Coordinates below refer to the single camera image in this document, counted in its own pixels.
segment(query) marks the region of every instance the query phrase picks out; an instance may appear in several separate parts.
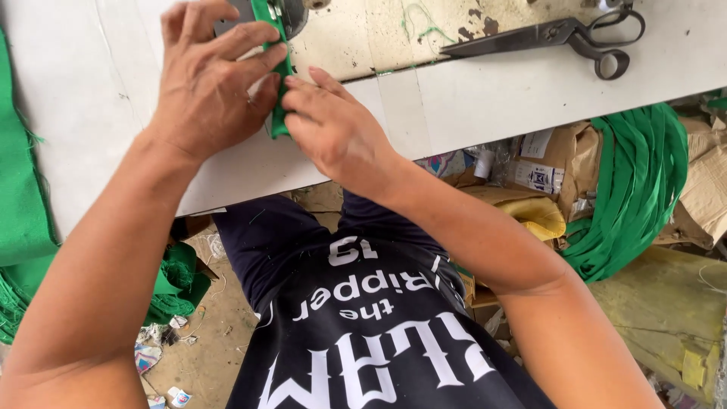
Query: paper label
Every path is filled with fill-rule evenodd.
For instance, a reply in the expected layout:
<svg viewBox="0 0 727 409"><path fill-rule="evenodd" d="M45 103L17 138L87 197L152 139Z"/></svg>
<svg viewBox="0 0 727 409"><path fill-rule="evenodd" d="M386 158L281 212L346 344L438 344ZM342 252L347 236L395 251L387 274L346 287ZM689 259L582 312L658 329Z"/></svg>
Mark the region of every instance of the paper label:
<svg viewBox="0 0 727 409"><path fill-rule="evenodd" d="M526 133L523 141L520 143L520 151L518 155L523 158L543 159L545 155L545 147L550 141L550 136L555 128L548 128L536 132Z"/></svg>
<svg viewBox="0 0 727 409"><path fill-rule="evenodd" d="M557 194L561 192L565 174L557 167L521 160L515 168L515 183L545 194Z"/></svg>

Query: metal scissors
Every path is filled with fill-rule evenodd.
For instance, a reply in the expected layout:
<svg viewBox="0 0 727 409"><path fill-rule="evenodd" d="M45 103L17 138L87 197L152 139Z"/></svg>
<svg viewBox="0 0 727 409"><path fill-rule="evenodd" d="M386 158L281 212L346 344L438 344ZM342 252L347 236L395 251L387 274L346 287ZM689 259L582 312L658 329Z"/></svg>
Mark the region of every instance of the metal scissors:
<svg viewBox="0 0 727 409"><path fill-rule="evenodd" d="M593 34L596 30L619 24L629 17L634 17L641 25L641 30L634 39L629 41L594 40ZM564 18L453 44L443 47L440 53L456 57L474 57L495 52L520 51L567 43L578 54L595 61L595 74L598 78L612 80L619 78L626 72L631 59L628 54L620 49L605 51L599 51L598 49L624 47L633 44L643 36L645 30L646 21L643 16L630 8L624 8L606 13L589 25L584 25L575 17ZM616 69L608 75L603 72L601 65L610 57L615 59Z"/></svg>

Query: white tabletop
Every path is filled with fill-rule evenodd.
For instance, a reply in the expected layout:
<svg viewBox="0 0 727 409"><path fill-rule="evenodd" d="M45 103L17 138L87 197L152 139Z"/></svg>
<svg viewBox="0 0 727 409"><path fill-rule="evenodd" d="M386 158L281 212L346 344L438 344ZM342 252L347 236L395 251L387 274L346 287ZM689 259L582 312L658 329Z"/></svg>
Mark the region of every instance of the white tabletop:
<svg viewBox="0 0 727 409"><path fill-rule="evenodd" d="M367 33L378 32L371 29L374 24L392 32L393 25L401 27L401 17L390 9L389 17L370 17L388 2L333 0L334 4L342 1L364 5L366 13L359 13L356 22L367 27ZM31 130L46 141L37 150L39 166L49 181L61 240L93 203L153 114L161 65L158 15L171 2L23 0L3 4L1 19L10 43L18 102ZM538 0L536 5L556 2ZM437 17L446 15L445 5L457 7L460 14L455 14L461 16L462 7L474 1L425 3L433 18L441 20L437 24L451 30L457 28L456 18ZM503 2L517 7L520 3L526 2ZM351 82L347 88L374 113L394 147L416 159L727 86L727 2L644 0L635 9L646 18L647 31L638 43L624 48L631 55L631 66L613 82L597 79L593 62L562 46L443 61ZM498 18L505 21L508 15ZM311 28L327 29L350 20L326 17L326 21ZM345 29L344 25L327 32ZM367 42L373 41L376 46L368 42L369 51L387 49L377 43L376 35L364 38L355 41L356 47L364 44L365 51ZM341 47L338 42L332 44ZM411 55L394 66L431 59L414 57L419 55L416 52ZM382 65L376 61L375 68L391 64L391 59ZM294 63L306 62L294 55ZM338 77L347 75L338 73ZM324 180L293 142L271 140L261 132L205 163L177 214Z"/></svg>

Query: white table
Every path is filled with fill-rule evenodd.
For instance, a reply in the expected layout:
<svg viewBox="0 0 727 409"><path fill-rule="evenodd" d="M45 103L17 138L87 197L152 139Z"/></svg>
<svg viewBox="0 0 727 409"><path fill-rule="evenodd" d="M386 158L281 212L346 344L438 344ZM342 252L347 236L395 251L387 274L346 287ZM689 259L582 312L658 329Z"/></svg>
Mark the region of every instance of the white table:
<svg viewBox="0 0 727 409"><path fill-rule="evenodd" d="M38 148L39 166L50 184L61 240L151 118L161 65L158 15L171 2L3 4L1 19L11 46L20 107L31 129L46 140ZM424 2L448 36L464 27L463 21L471 16L463 12L476 6L475 0ZM311 18L300 37L293 39L294 64L316 63L344 79L370 73L372 66L381 71L432 60L435 55L427 42L407 44L400 37L401 10L409 3L403 1L397 12L385 0L333 0L339 8L331 16L319 16L318 22ZM534 8L526 8L525 0L480 3L487 10L482 17L498 20L502 30L563 17L569 10L557 7L558 0L538 0ZM624 48L631 55L631 66L614 82L597 79L593 62L564 46L443 61L346 87L374 113L394 147L418 159L727 85L727 2L643 0L635 9L646 18L646 35ZM468 26L470 32L475 26ZM333 37L328 46L318 40L324 36ZM428 36L425 41L435 38ZM307 53L301 51L300 42ZM344 47L357 50L350 69L349 60L330 58L340 57ZM366 67L369 61L373 65ZM359 66L366 69L354 69ZM271 140L261 132L205 163L177 214L324 180L293 142Z"/></svg>

